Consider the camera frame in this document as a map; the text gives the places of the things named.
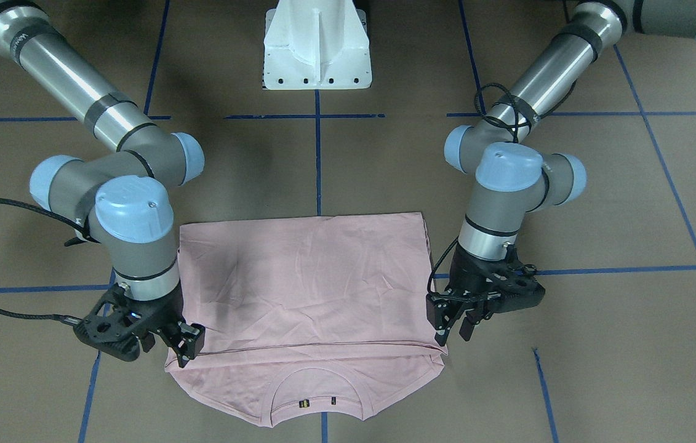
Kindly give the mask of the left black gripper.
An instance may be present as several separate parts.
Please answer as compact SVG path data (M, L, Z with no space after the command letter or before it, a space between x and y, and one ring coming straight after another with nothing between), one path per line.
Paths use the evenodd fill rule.
M502 247L502 259L507 255L509 246ZM446 291L438 293L429 290L426 295L426 317L436 331L434 339L439 346L446 345L450 331L463 312L464 318L458 333L465 342L471 339L474 329L489 316L489 263L494 261L469 254L457 241L452 242L446 252L452 249L455 252Z

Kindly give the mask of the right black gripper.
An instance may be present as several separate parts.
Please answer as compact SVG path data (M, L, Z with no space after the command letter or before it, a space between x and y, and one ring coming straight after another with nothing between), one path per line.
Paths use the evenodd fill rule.
M121 319L121 325L131 329L140 345L154 345L153 335L170 345L179 368L184 368L204 347L205 330L201 324L187 324L184 320L181 289L156 300L128 299L129 312Z

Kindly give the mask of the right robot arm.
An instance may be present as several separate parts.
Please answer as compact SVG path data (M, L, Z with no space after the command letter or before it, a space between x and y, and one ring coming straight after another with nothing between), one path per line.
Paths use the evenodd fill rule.
M183 315L178 238L168 190L204 169L204 152L188 134L160 129L75 50L31 1L0 1L0 56L15 62L111 154L92 162L55 155L36 166L34 205L2 199L72 227L67 245L108 250L115 282L84 317L24 314L13 319L56 321L105 354L131 362L160 338L179 367L198 356L205 328Z

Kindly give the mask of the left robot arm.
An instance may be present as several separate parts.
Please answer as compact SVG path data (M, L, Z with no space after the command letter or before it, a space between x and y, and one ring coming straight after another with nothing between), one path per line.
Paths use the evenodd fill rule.
M583 160L588 188L535 214L522 258L541 306L449 340L463 359L512 348L696 353L696 41L635 34L588 69L527 143Z

